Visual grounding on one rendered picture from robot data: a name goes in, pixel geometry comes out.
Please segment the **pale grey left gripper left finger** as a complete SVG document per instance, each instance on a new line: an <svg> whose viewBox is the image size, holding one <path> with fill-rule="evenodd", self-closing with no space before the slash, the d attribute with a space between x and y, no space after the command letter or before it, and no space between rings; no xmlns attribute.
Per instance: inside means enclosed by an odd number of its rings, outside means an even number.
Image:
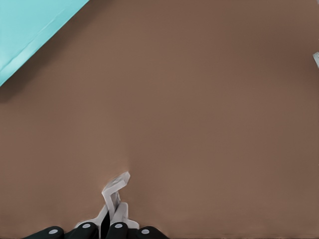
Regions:
<svg viewBox="0 0 319 239"><path fill-rule="evenodd" d="M105 239L109 230L109 212L106 206L97 217L78 223L65 234L65 239Z"/></svg>

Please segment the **white drainage pipe clamp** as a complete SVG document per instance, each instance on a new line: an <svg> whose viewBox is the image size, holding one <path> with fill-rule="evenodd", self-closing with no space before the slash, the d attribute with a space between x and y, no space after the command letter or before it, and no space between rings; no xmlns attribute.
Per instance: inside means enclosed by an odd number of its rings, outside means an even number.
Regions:
<svg viewBox="0 0 319 239"><path fill-rule="evenodd" d="M129 179L130 173L128 171L124 172L118 177L112 179L102 191L106 207L109 211L110 219L114 217L116 209L121 202L119 191L126 187Z"/></svg>

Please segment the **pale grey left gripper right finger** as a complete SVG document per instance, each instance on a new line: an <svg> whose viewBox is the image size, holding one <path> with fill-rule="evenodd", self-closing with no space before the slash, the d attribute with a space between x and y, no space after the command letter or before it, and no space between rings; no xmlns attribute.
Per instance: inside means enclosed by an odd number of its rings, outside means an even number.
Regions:
<svg viewBox="0 0 319 239"><path fill-rule="evenodd" d="M120 203L110 221L106 239L138 239L138 230L139 223L129 218L128 204Z"/></svg>

